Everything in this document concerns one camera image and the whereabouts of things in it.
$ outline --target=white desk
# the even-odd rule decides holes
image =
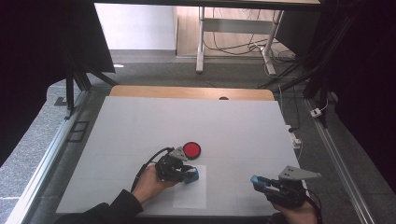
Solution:
[[[140,216],[271,215],[272,205],[249,179],[277,178],[286,165],[299,166],[275,101],[109,96],[57,212],[111,203],[155,152],[190,141],[202,147],[200,158],[188,162],[199,165],[201,179],[165,190]],[[195,190],[185,197],[188,188]]]

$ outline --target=human hand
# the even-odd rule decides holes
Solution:
[[[172,187],[175,184],[177,184],[177,182],[161,181],[155,166],[150,165],[140,176],[132,194],[140,203],[144,203],[157,196],[164,189]]]
[[[273,207],[281,212],[289,224],[317,224],[317,215],[314,207],[305,201],[301,207],[289,209],[277,203],[272,203]]]

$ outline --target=small blue object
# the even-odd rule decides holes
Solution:
[[[199,174],[198,174],[197,168],[194,167],[193,169],[194,169],[194,171],[189,171],[189,172],[194,172],[194,176],[192,178],[184,179],[185,184],[190,184],[190,183],[199,179]]]
[[[271,180],[262,176],[254,175],[250,178],[250,182],[261,187],[271,187]]]

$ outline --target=aluminum rail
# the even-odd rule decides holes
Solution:
[[[76,101],[76,111],[70,119],[65,119],[58,132],[55,134],[52,142],[49,144],[49,148],[43,156],[43,159],[38,164],[35,172],[32,175],[29,183],[27,184],[25,190],[23,191],[20,199],[12,210],[11,214],[7,219],[7,224],[19,224],[22,223],[26,215],[29,213],[32,203],[35,200],[35,196],[40,190],[42,184],[50,171],[50,168],[55,161],[59,151],[61,150],[64,141],[69,134],[73,124],[75,123],[79,112],[82,111],[83,105],[87,101],[88,93],[82,91]]]
[[[305,100],[305,105],[309,111],[313,110],[311,104],[308,100]],[[370,209],[367,203],[361,196],[361,191],[355,184],[351,174],[349,173],[346,164],[342,156],[340,155],[337,146],[332,140],[332,136],[329,131],[323,128],[322,124],[318,119],[314,119],[315,125],[318,129],[318,133],[332,159],[332,164],[334,164],[341,181],[343,182],[346,193],[349,195],[353,206],[355,207],[356,213],[363,224],[375,224],[373,216],[371,215]]]

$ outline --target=red button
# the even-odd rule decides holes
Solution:
[[[194,142],[186,143],[183,147],[184,154],[186,154],[187,159],[195,160],[201,155],[201,147]]]

